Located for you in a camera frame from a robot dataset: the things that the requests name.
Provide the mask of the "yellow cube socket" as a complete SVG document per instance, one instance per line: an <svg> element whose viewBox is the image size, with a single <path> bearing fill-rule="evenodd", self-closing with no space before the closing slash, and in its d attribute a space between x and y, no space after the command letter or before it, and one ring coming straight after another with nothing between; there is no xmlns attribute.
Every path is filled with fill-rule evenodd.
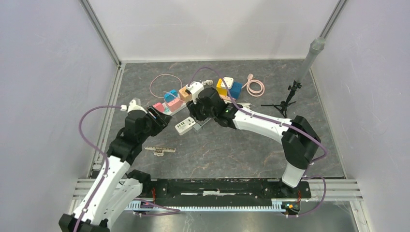
<svg viewBox="0 0 410 232"><path fill-rule="evenodd" d="M216 85L216 90L217 90L219 95L227 96L228 95L227 89L222 87L222 85L223 85L223 80L219 79L218 82L217 82L217 85Z"/></svg>

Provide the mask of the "blue cube socket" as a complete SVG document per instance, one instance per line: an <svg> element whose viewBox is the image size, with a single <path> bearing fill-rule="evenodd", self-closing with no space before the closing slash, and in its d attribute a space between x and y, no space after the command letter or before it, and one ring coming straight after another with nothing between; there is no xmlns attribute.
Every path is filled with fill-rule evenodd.
<svg viewBox="0 0 410 232"><path fill-rule="evenodd" d="M238 99L240 96L240 92L242 90L242 84L238 82L233 82L232 87L229 89L230 95L234 99Z"/></svg>

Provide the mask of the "white square plug adapter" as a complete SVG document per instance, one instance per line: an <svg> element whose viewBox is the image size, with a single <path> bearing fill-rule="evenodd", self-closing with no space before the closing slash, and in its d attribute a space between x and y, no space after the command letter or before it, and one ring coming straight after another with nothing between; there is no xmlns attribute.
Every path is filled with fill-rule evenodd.
<svg viewBox="0 0 410 232"><path fill-rule="evenodd" d="M221 88L231 89L234 84L234 79L232 77L224 77L221 81Z"/></svg>

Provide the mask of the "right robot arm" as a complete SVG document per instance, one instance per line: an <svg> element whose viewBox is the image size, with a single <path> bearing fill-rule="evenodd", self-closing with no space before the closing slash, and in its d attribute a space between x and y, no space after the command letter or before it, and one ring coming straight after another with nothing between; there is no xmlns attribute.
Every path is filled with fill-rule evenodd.
<svg viewBox="0 0 410 232"><path fill-rule="evenodd" d="M304 117L276 118L235 102L226 103L213 87L190 85L183 93L191 96L187 107L195 120L211 118L222 127L251 131L280 143L287 165L279 191L285 197L292 197L298 192L298 184L321 145L319 136Z"/></svg>

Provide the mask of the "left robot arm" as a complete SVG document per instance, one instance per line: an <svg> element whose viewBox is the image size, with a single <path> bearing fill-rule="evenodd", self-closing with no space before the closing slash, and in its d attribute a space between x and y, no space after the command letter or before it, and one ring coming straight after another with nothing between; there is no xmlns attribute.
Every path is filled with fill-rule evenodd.
<svg viewBox="0 0 410 232"><path fill-rule="evenodd" d="M61 216L59 226L63 232L109 232L134 198L146 197L152 191L150 175L138 170L131 172L119 190L116 187L141 153L143 143L162 132L172 116L153 106L145 109L134 103L117 108L127 112L127 116L108 152L91 143L82 132L82 124L78 126L83 140L102 155L103 165L79 206L70 215Z"/></svg>

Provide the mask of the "pink square plug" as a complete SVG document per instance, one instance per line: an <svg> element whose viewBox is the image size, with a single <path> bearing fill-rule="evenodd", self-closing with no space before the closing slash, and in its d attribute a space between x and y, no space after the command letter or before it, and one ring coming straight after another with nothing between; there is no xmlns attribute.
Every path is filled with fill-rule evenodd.
<svg viewBox="0 0 410 232"><path fill-rule="evenodd" d="M179 109L183 105L183 101L178 99L175 99L169 103L166 103L167 108L171 111L174 112L177 109Z"/></svg>

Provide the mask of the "tan wooden cube plug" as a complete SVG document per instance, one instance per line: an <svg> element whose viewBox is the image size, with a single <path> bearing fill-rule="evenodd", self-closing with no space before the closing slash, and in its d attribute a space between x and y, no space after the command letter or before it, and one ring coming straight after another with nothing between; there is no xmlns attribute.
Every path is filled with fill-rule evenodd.
<svg viewBox="0 0 410 232"><path fill-rule="evenodd" d="M178 95L183 102L189 102L192 100L192 95L187 92L187 88L185 86L178 90Z"/></svg>

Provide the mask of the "blue plug adapter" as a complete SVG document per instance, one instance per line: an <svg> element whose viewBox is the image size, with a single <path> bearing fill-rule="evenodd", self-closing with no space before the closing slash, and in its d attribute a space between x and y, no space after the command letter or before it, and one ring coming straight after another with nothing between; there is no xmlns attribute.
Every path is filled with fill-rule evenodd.
<svg viewBox="0 0 410 232"><path fill-rule="evenodd" d="M169 92L165 92L163 98L166 103L169 103L175 99L178 99L178 92L175 89L172 89Z"/></svg>

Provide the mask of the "pink round socket base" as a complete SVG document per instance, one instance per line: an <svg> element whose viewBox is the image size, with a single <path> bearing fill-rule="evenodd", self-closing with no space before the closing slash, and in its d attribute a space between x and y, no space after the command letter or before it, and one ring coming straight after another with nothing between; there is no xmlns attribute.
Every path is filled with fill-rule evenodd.
<svg viewBox="0 0 410 232"><path fill-rule="evenodd" d="M224 101L230 101L231 98L229 96L225 96L225 95L220 95L220 97L224 100Z"/></svg>

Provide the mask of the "long white power strip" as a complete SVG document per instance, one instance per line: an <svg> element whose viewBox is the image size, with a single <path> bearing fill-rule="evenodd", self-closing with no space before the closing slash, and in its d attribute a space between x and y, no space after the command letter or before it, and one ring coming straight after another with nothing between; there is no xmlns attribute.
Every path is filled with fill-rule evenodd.
<svg viewBox="0 0 410 232"><path fill-rule="evenodd" d="M186 103L180 99L179 94L176 98L170 102L163 102L162 106L164 107L164 114L173 116L176 113L186 108Z"/></svg>

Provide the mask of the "small white power strip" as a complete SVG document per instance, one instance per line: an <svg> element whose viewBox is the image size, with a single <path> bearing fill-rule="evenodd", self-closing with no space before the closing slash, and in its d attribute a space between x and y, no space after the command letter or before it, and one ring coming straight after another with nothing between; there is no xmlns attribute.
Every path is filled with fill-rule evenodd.
<svg viewBox="0 0 410 232"><path fill-rule="evenodd" d="M180 123L176 124L175 129L179 135L183 135L190 131L195 124L195 120L189 116L186 119L182 120Z"/></svg>

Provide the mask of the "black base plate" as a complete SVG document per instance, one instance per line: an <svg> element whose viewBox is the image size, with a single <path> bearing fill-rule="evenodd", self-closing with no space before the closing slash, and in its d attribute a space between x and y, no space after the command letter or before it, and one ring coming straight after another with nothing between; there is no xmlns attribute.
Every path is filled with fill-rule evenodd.
<svg viewBox="0 0 410 232"><path fill-rule="evenodd" d="M138 198L161 206L270 206L272 199L311 198L310 186L301 181L291 188L279 179L151 179Z"/></svg>

